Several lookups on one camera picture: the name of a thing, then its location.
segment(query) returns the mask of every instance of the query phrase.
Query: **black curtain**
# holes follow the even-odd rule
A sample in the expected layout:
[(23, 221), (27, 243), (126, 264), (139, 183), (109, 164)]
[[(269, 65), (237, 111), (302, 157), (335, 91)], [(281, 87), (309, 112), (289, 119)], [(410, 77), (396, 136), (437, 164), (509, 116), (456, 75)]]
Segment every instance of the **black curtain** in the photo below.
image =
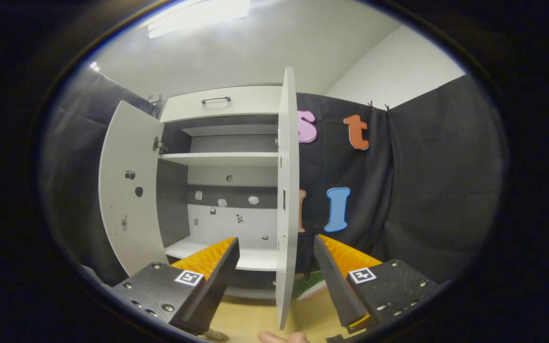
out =
[(391, 110), (395, 177), (381, 247), (436, 282), (480, 247), (503, 182), (498, 113), (470, 76)]
[(128, 276), (101, 219), (98, 175), (103, 140), (120, 101), (148, 115), (159, 109), (91, 68), (84, 67), (70, 80), (43, 130), (41, 202), (50, 227), (78, 261), (113, 285)]
[[(302, 224), (307, 232), (324, 234), (372, 256), (380, 255), (379, 235), (386, 219), (394, 164), (388, 116), (381, 109), (305, 93), (297, 94), (298, 110), (316, 118), (317, 137), (299, 144), (300, 188), (307, 194), (302, 206)], [(370, 146), (357, 150), (349, 142), (344, 119), (359, 115), (368, 126), (363, 131)], [(339, 232), (325, 232), (329, 222), (327, 190), (348, 187), (345, 220)]]

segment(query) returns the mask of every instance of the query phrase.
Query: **wooden floor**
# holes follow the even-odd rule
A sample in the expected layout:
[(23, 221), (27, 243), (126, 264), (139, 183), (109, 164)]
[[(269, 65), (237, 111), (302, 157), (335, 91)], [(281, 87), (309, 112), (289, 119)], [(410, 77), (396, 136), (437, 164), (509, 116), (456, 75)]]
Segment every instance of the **wooden floor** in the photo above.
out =
[(278, 330), (277, 324), (274, 300), (224, 297), (211, 321), (211, 328), (227, 334), (231, 343), (258, 343), (257, 334), (261, 331), (284, 338), (294, 332), (304, 332), (314, 343), (325, 342), (326, 338), (338, 334), (344, 338), (352, 336), (340, 326), (327, 290), (305, 300), (292, 300), (285, 330)]

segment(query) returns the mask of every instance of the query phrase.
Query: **human hand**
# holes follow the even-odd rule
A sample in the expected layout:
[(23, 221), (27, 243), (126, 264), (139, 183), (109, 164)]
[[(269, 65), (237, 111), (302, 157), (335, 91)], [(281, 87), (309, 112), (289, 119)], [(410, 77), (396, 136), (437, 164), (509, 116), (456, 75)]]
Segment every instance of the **human hand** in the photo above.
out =
[(288, 339), (283, 339), (272, 332), (264, 331), (257, 334), (257, 338), (262, 343), (310, 343), (304, 332), (296, 332), (289, 335)]

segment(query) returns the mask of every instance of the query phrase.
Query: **open cabinet door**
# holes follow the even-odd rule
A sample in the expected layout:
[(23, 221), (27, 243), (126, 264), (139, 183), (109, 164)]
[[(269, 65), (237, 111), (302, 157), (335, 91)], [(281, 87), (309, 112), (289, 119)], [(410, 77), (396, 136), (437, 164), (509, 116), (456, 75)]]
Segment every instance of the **open cabinet door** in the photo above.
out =
[(298, 104), (294, 69), (285, 69), (279, 105), (279, 172), (277, 194), (276, 307), (279, 327), (285, 328), (292, 301), (299, 217)]
[(156, 212), (159, 149), (153, 148), (163, 129), (159, 120), (121, 101), (105, 134), (99, 166), (101, 216), (128, 275), (154, 261), (168, 263)]

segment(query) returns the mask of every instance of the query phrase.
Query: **ceiling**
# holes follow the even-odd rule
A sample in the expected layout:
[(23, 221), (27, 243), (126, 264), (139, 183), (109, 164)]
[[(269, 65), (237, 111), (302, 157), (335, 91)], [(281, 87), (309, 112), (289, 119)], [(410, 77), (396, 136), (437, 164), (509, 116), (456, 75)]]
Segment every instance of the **ceiling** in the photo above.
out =
[(169, 96), (281, 83), (324, 95), (373, 46), (401, 26), (352, 0), (251, 0), (249, 15), (151, 40), (129, 29), (99, 50), (100, 72), (130, 91)]

